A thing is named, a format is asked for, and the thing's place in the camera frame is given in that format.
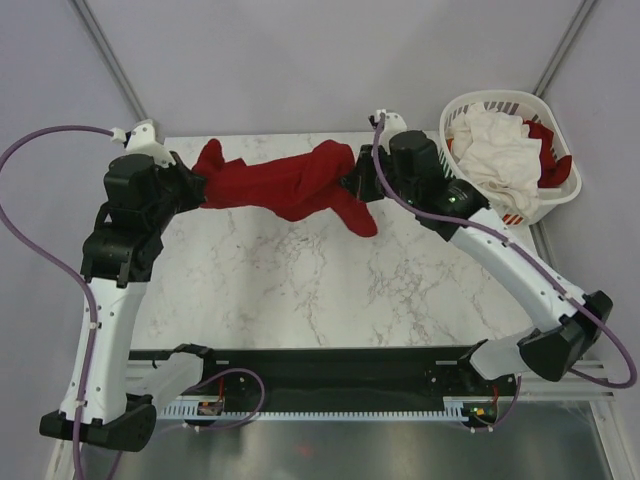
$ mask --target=red fabric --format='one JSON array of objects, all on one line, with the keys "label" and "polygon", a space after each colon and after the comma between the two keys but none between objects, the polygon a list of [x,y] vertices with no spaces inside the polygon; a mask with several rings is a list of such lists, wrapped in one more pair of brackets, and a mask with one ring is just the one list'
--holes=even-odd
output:
[{"label": "red fabric", "polygon": [[203,208],[253,205],[290,222],[331,208],[353,233],[372,237],[378,228],[366,204],[339,184],[354,163],[351,148],[332,140],[309,153],[259,165],[246,165],[242,159],[226,163],[222,145],[214,139],[200,153],[193,171],[207,178]]},{"label": "red fabric", "polygon": [[558,162],[553,159],[551,148],[553,147],[553,131],[541,123],[531,121],[524,122],[529,125],[529,138],[542,140],[540,149],[540,166],[542,174],[538,180],[538,187],[553,188],[562,185],[571,172],[571,155],[562,157]]}]

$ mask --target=marble tabletop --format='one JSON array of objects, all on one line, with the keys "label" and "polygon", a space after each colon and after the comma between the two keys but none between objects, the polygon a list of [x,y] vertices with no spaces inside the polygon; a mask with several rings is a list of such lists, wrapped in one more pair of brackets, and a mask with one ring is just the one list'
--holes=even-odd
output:
[{"label": "marble tabletop", "polygon": [[[227,159],[251,164],[309,151],[328,138],[357,154],[372,134],[219,138]],[[168,138],[166,145],[192,166],[207,140]],[[370,210],[379,234],[369,239],[331,211],[295,224],[254,207],[176,216],[132,348],[455,345],[531,326],[479,264],[393,201]],[[517,234],[533,248],[528,229]]]}]

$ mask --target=basket rim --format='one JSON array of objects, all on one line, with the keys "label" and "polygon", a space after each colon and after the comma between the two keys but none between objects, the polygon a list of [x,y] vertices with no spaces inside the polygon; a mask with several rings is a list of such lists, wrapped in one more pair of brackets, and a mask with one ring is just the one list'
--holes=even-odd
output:
[{"label": "basket rim", "polygon": [[[453,155],[449,151],[449,147],[447,146],[447,138],[446,138],[446,135],[445,135],[444,125],[445,125],[445,122],[446,122],[446,117],[449,115],[449,112],[453,109],[454,105],[458,105],[460,103],[463,103],[463,101],[468,97],[477,97],[479,94],[487,95],[487,96],[491,96],[492,94],[500,94],[500,95],[515,94],[515,95],[518,95],[518,96],[527,97],[527,99],[530,100],[531,103],[534,104],[534,105],[531,105],[531,104],[527,103],[527,105],[529,107],[533,108],[534,110],[537,110],[538,107],[539,107],[539,108],[542,108],[542,109],[544,109],[546,111],[546,113],[549,115],[549,118],[551,119],[553,131],[554,131],[554,134],[557,137],[558,141],[560,141],[560,143],[562,144],[562,147],[564,148],[564,150],[567,152],[568,155],[571,155],[571,151],[569,150],[567,142],[564,139],[564,135],[562,135],[560,127],[558,126],[558,122],[556,121],[556,118],[553,115],[553,112],[551,111],[551,108],[549,108],[549,105],[547,105],[547,103],[544,100],[542,100],[541,98],[536,97],[535,95],[533,95],[533,94],[531,94],[529,92],[523,92],[523,91],[520,91],[520,90],[500,90],[500,89],[477,90],[475,92],[468,92],[468,93],[465,93],[463,95],[459,95],[456,98],[454,98],[453,100],[451,100],[447,104],[447,106],[444,108],[444,110],[442,110],[442,113],[440,114],[440,124],[439,124],[439,127],[438,127],[438,136],[440,137],[441,148],[442,148],[442,151],[444,152],[445,159],[446,159],[447,163],[449,164],[449,168],[451,168],[454,171],[456,177],[459,177],[459,178],[462,178],[463,180],[468,181],[475,188],[480,190],[480,193],[482,193],[483,195],[488,197],[489,200],[493,200],[494,202],[502,205],[502,202],[500,202],[499,200],[496,200],[493,197],[493,195],[491,194],[491,192],[487,192],[482,187],[476,185],[474,182],[471,181],[471,179],[469,179],[460,170],[460,168],[458,167],[458,164],[456,163],[455,159],[453,158]],[[477,103],[479,101],[486,102],[486,101],[493,101],[493,100],[475,100],[475,102],[473,102],[473,103]],[[569,194],[567,194],[566,196],[563,196],[563,197],[558,198],[558,199],[553,199],[553,200],[540,199],[540,206],[561,205],[563,203],[570,202],[571,200],[573,200],[574,198],[576,198],[578,196],[578,194],[580,193],[580,190],[582,190],[582,177],[580,176],[580,172],[578,171],[578,168],[576,167],[576,162],[575,161],[571,162],[571,173],[574,174],[575,178],[576,178],[576,185],[573,188],[573,190]]]}]

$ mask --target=laundry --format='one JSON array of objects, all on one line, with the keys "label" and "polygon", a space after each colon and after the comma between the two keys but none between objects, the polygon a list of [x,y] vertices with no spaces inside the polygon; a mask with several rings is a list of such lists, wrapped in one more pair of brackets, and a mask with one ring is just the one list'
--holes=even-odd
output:
[{"label": "laundry", "polygon": [[553,158],[553,130],[549,130],[541,123],[524,122],[529,126],[529,138],[542,140],[540,149],[540,166],[542,173],[538,180],[538,187],[553,188],[562,185],[571,173],[571,155],[565,155],[556,161]]},{"label": "laundry", "polygon": [[339,184],[354,164],[351,147],[332,140],[309,153],[259,165],[247,165],[242,159],[227,163],[222,145],[214,139],[200,153],[193,172],[208,180],[202,208],[253,205],[290,222],[331,208],[353,233],[372,237],[378,229],[366,204]]},{"label": "laundry", "polygon": [[458,166],[476,185],[525,218],[538,210],[540,139],[529,138],[522,118],[469,106],[452,122],[452,153]]}]

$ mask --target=white wall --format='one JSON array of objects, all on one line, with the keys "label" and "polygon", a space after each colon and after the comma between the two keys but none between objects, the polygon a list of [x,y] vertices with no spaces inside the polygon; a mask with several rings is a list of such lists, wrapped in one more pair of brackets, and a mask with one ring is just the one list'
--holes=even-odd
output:
[{"label": "white wall", "polygon": [[[640,3],[602,2],[548,101],[584,181],[571,204],[545,220],[561,271],[614,301],[609,324],[640,363]],[[615,348],[597,353],[625,379]],[[640,389],[618,395],[640,451]]]},{"label": "white wall", "polygon": [[[38,128],[133,118],[65,0],[21,0],[0,15],[0,149]],[[121,153],[107,137],[57,134],[27,146],[0,176],[0,200],[23,230],[79,268]],[[71,376],[82,292],[0,227],[0,478],[43,478],[53,440],[38,435]]]},{"label": "white wall", "polygon": [[531,91],[579,0],[88,0],[174,135],[437,128],[454,97]]}]

